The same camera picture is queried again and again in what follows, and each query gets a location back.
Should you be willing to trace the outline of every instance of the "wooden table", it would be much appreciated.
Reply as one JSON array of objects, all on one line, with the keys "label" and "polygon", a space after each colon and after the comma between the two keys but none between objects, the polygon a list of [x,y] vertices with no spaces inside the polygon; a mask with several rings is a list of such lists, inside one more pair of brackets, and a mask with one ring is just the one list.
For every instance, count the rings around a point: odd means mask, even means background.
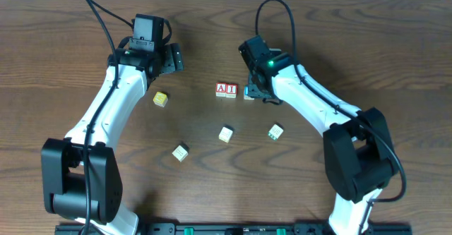
[{"label": "wooden table", "polygon": [[[158,78],[122,133],[117,161],[124,203],[146,219],[293,222],[326,219],[335,193],[320,135],[292,107],[243,100],[247,69],[237,47],[254,35],[263,0],[96,0],[125,17],[169,19],[185,71]],[[408,192],[377,204],[378,222],[409,222],[416,234],[452,229],[452,0],[286,0],[298,55],[317,81],[386,116]],[[130,29],[101,13],[114,43]],[[269,4],[260,31],[290,51],[282,6]],[[84,0],[0,0],[0,233],[50,234],[40,150],[82,117],[105,77],[105,35]],[[238,83],[235,100],[217,82]],[[153,104],[170,94],[164,109]],[[278,122],[285,132],[272,141]],[[224,124],[235,129],[218,140]],[[190,148],[179,163],[172,151]],[[400,188],[394,177],[383,196]]]}]

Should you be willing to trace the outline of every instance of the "white cube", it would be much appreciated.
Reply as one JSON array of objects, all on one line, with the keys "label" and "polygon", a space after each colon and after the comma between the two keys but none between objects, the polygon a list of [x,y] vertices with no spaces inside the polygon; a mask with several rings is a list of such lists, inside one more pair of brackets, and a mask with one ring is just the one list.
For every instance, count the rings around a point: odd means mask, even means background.
[{"label": "white cube", "polygon": [[283,132],[284,132],[284,130],[275,124],[269,130],[268,136],[270,136],[270,138],[272,138],[273,140],[277,140]]},{"label": "white cube", "polygon": [[182,162],[185,157],[189,155],[189,153],[184,149],[184,147],[179,146],[176,147],[176,150],[172,152],[172,155],[174,155],[180,162]]},{"label": "white cube", "polygon": [[221,129],[220,135],[218,136],[218,138],[226,143],[229,142],[230,138],[232,137],[232,130],[229,128],[225,128],[223,127],[223,129]]}]

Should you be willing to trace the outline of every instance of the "yellow block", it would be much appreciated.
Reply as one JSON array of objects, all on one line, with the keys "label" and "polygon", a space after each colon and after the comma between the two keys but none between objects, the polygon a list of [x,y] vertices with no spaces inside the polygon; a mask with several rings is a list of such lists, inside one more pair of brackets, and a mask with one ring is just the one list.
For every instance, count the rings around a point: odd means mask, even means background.
[{"label": "yellow block", "polygon": [[168,102],[168,97],[161,93],[157,92],[154,97],[154,103],[160,107],[165,107],[166,103]]}]

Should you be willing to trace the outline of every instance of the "white arm segment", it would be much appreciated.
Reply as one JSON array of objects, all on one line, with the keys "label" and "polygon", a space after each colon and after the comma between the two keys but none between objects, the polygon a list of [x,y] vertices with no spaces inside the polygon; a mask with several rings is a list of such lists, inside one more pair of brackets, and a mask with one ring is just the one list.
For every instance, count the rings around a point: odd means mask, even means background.
[{"label": "white arm segment", "polygon": [[[65,136],[71,138],[72,143],[83,144],[85,142],[86,126],[90,123],[95,110],[99,107],[105,95],[112,87],[114,80],[114,67],[107,69],[107,76],[97,96],[83,118]],[[89,145],[96,142],[105,143],[107,147],[116,151],[119,136],[121,135],[127,119],[133,108],[147,90],[147,80],[144,71],[136,70],[134,66],[119,65],[118,88],[114,90],[104,108],[100,112],[95,125],[94,133],[90,137]],[[84,218],[76,219],[85,223]],[[119,206],[116,217],[106,225],[98,224],[91,220],[104,234],[134,235],[138,227],[138,216],[128,210],[122,203]]]},{"label": "white arm segment", "polygon": [[[297,65],[302,77],[315,90],[328,98],[332,103],[338,104],[349,114],[356,116],[360,110],[358,107],[342,101],[333,95],[322,85],[317,83],[304,69],[302,65]],[[275,95],[294,107],[314,128],[323,136],[323,132],[330,128],[332,123],[342,124],[350,119],[339,112],[336,112],[329,104],[317,97],[301,81],[295,72],[294,66],[288,66],[280,70],[277,76],[272,78],[273,91]],[[333,213],[329,218],[329,224],[337,235],[357,235],[360,231],[360,224],[365,215],[367,201],[376,198],[381,189],[376,189],[366,194],[358,203],[345,200],[336,194],[336,201]],[[365,231],[368,228],[367,219],[364,222]]]}]

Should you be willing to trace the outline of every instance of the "brown wooden surface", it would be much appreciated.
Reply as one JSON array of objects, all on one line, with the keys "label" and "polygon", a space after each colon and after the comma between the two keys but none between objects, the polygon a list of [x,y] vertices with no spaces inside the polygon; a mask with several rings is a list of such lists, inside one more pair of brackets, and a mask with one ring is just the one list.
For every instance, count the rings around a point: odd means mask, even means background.
[{"label": "brown wooden surface", "polygon": [[[326,219],[334,192],[318,133],[291,107],[244,101],[237,47],[254,34],[263,0],[96,0],[131,19],[169,19],[184,72],[162,76],[138,102],[117,161],[123,201],[138,214],[180,222]],[[408,174],[408,193],[378,204],[374,221],[411,223],[416,234],[452,230],[452,0],[287,0],[298,54],[317,81],[351,104],[379,108]],[[101,13],[115,44],[129,35]],[[290,51],[288,17],[269,4],[261,34]],[[84,0],[0,0],[0,233],[50,234],[65,219],[42,202],[40,149],[82,117],[110,53]],[[236,100],[215,83],[239,84]],[[158,90],[170,94],[164,109]],[[266,134],[285,127],[274,142]],[[218,140],[234,127],[229,144]],[[171,152],[184,141],[189,156]],[[398,192],[393,178],[383,196]]]}]

